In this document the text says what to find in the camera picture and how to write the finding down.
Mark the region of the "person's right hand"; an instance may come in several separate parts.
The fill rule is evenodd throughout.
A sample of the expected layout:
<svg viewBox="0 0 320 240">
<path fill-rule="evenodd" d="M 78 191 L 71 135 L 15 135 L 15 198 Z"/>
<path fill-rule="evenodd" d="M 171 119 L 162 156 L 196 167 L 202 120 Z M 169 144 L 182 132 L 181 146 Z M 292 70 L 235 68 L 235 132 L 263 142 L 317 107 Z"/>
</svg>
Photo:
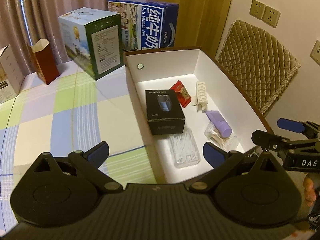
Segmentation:
<svg viewBox="0 0 320 240">
<path fill-rule="evenodd" d="M 308 207 L 311 207 L 319 196 L 316 190 L 319 187 L 319 173 L 308 173 L 303 181 L 304 199 Z"/>
</svg>

